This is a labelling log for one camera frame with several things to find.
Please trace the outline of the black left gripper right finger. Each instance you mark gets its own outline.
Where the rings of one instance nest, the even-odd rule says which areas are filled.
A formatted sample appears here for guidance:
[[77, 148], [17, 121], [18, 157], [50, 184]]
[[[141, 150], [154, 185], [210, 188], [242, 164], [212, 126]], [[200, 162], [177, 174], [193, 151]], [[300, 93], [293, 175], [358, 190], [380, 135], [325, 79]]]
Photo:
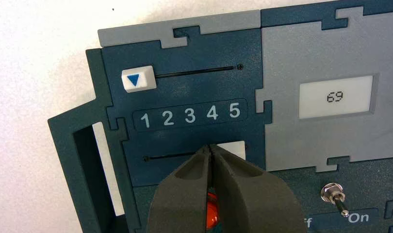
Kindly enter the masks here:
[[305, 233], [304, 213], [287, 183], [211, 145], [213, 186], [224, 233]]

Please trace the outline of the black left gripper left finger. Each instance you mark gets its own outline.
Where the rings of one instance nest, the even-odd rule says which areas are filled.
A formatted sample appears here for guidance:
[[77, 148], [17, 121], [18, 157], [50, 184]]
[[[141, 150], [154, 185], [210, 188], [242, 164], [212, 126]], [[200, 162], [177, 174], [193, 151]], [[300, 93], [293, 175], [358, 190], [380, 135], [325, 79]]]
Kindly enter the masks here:
[[204, 233], [211, 151], [201, 147], [157, 187], [150, 206], [148, 233]]

